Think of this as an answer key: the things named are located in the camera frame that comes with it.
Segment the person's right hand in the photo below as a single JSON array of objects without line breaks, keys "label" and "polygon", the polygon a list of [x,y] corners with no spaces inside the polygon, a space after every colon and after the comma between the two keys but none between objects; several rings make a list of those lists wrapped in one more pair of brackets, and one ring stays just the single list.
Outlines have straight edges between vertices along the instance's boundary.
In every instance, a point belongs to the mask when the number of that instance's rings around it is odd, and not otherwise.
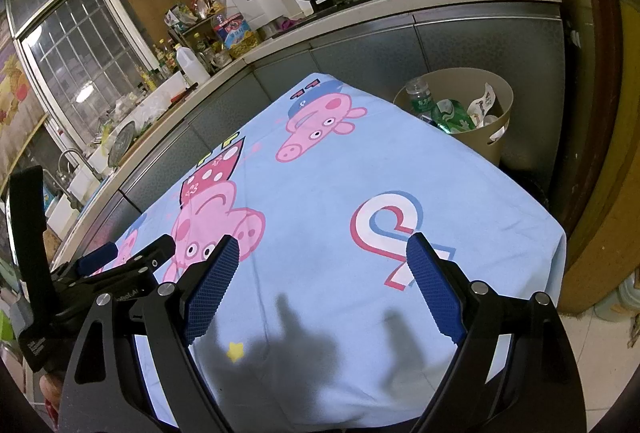
[{"label": "person's right hand", "polygon": [[44,398],[44,407],[53,421],[54,428],[58,428],[58,411],[60,410],[63,382],[51,373],[41,375],[39,380],[40,391]]}]

